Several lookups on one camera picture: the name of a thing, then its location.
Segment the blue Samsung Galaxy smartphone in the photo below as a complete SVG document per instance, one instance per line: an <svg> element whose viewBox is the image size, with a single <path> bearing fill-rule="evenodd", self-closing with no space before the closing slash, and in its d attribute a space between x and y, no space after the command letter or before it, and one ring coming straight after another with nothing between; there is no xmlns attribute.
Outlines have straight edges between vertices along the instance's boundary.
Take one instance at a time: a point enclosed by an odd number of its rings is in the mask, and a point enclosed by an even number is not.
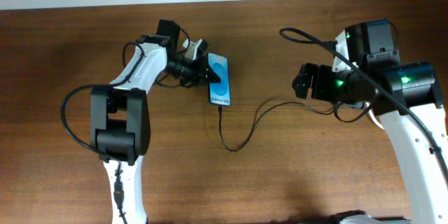
<svg viewBox="0 0 448 224"><path fill-rule="evenodd" d="M231 94L228 59L210 52L208 54L208 63L211 70L220 78L218 82L209 84L210 103L219 106L230 106Z"/></svg>

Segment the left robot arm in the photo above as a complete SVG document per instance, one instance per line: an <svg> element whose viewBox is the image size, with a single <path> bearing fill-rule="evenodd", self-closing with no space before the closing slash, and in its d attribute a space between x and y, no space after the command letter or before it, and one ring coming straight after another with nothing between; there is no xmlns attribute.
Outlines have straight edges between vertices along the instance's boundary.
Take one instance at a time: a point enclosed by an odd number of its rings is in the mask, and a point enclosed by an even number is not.
<svg viewBox="0 0 448 224"><path fill-rule="evenodd" d="M157 31L131 42L134 54L122 73L90 94L90 142L99 151L106 170L113 223L147 223L141 168L151 140L147 95L166 71L191 88L217 83L204 39L186 40L177 48L182 28L173 20L160 20Z"/></svg>

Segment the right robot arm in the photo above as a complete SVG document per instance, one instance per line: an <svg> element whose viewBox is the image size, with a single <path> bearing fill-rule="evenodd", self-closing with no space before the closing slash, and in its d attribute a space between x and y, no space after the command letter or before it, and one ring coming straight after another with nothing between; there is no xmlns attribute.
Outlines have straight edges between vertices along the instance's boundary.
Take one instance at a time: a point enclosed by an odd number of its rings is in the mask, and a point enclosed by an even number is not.
<svg viewBox="0 0 448 224"><path fill-rule="evenodd" d="M330 66L306 63L292 87L299 98L358 107L378 118L395 152L413 223L447 222L447 128L440 82L427 62L403 64L398 31L386 19L346 27Z"/></svg>

